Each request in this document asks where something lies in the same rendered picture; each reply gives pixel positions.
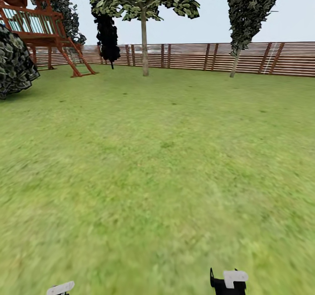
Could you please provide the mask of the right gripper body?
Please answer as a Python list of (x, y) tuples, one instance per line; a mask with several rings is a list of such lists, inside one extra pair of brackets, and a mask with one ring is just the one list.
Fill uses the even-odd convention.
[(226, 288), (224, 279), (214, 280), (214, 288), (216, 290), (216, 295), (246, 295), (245, 285), (242, 281), (234, 281), (234, 288)]

